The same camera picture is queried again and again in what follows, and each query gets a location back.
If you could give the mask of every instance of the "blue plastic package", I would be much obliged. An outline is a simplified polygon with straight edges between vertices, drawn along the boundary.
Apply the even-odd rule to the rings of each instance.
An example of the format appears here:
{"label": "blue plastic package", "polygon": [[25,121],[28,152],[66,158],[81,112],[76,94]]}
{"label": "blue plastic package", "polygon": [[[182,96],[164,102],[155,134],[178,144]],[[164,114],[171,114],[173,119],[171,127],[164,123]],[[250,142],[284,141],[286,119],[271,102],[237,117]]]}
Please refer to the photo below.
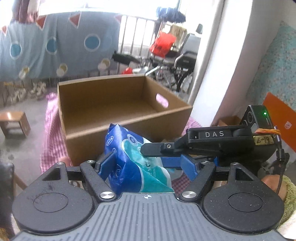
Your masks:
{"label": "blue plastic package", "polygon": [[160,157],[144,157],[140,149],[147,139],[128,129],[111,124],[105,139],[105,154],[116,156],[116,169],[109,175],[111,189],[116,193],[174,192],[169,172]]}

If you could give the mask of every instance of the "pink towel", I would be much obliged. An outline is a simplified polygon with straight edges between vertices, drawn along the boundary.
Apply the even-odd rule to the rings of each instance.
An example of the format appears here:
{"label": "pink towel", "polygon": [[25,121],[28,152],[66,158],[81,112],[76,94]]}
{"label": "pink towel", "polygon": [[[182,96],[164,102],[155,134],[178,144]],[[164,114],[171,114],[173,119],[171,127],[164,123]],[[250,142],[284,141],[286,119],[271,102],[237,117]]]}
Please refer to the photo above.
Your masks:
{"label": "pink towel", "polygon": [[[65,137],[62,131],[61,121],[59,118],[58,98],[57,94],[50,93],[46,96],[47,109],[45,116],[45,139],[43,144],[43,153],[41,154],[40,168],[41,173],[44,173],[53,164],[58,162],[60,157],[68,156],[65,144]],[[193,118],[189,120],[182,133],[184,135],[188,128],[201,127]],[[190,180],[185,174],[178,179],[172,181],[172,187],[179,195],[190,184]]]}

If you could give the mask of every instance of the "small brown stool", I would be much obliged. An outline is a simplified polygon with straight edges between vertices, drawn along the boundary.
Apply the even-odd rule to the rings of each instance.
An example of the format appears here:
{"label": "small brown stool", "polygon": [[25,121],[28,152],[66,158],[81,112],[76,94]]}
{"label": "small brown stool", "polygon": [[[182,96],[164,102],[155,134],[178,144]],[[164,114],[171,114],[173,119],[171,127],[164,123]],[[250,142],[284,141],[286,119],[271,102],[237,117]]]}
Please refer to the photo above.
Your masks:
{"label": "small brown stool", "polygon": [[[9,127],[9,122],[18,122],[20,127]],[[22,111],[7,111],[0,112],[0,127],[5,137],[8,135],[10,129],[21,129],[25,136],[31,130],[26,114]]]}

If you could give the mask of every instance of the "red triangle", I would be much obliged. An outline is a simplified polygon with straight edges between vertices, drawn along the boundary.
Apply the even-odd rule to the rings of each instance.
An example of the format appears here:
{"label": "red triangle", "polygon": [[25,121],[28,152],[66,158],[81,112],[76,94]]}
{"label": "red triangle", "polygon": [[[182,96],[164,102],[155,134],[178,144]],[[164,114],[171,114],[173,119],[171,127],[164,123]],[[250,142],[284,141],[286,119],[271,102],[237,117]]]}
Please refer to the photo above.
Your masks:
{"label": "red triangle", "polygon": [[79,14],[73,15],[69,17],[69,21],[74,25],[74,27],[78,28],[80,22],[81,12]]}
{"label": "red triangle", "polygon": [[119,23],[121,23],[121,18],[122,18],[122,15],[121,15],[121,14],[118,14],[118,15],[114,16],[114,18],[115,18]]}
{"label": "red triangle", "polygon": [[37,26],[43,30],[44,24],[45,24],[45,20],[46,20],[47,15],[45,16],[40,16],[37,20],[36,20],[36,24]]}
{"label": "red triangle", "polygon": [[3,27],[1,28],[1,30],[3,31],[4,35],[6,36],[7,26],[3,26]]}

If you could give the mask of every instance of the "gray ribbed plate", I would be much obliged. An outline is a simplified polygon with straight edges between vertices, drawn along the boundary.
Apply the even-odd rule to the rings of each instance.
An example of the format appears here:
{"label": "gray ribbed plate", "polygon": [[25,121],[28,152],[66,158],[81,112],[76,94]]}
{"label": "gray ribbed plate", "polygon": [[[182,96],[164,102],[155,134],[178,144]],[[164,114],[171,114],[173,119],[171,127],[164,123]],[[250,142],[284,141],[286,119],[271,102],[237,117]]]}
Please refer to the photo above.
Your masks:
{"label": "gray ribbed plate", "polygon": [[178,201],[173,193],[124,193],[102,203],[82,226],[68,233],[37,236],[21,232],[14,241],[284,241],[275,230],[258,235],[226,232],[211,224],[193,203]]}

